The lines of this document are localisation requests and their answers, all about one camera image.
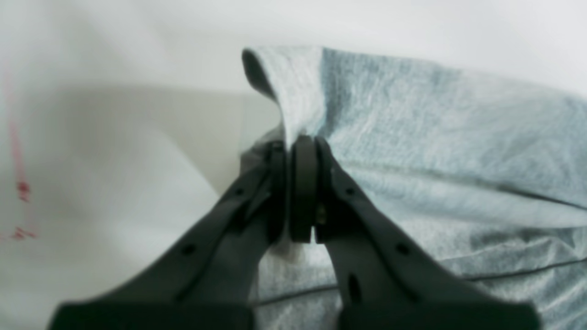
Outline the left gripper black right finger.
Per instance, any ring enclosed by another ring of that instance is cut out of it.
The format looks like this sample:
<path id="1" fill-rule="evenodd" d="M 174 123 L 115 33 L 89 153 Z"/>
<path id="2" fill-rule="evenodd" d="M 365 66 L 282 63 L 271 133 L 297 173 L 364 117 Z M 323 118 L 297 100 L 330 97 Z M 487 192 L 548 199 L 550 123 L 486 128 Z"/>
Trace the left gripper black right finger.
<path id="1" fill-rule="evenodd" d="M 505 302 L 441 267 L 380 212 L 323 138 L 292 147 L 289 234 L 326 247 L 340 330 L 539 330 L 535 308 Z"/>

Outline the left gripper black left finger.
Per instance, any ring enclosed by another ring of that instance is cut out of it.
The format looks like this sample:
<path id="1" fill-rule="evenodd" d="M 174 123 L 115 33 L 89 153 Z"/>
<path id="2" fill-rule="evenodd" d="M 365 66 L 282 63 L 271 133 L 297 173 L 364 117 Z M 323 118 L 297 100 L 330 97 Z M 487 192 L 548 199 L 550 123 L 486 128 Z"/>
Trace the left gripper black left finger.
<path id="1" fill-rule="evenodd" d="M 268 143 L 204 218 L 119 288 L 59 307 L 51 330 L 253 330 L 260 259 L 285 219 L 285 150 Z"/>

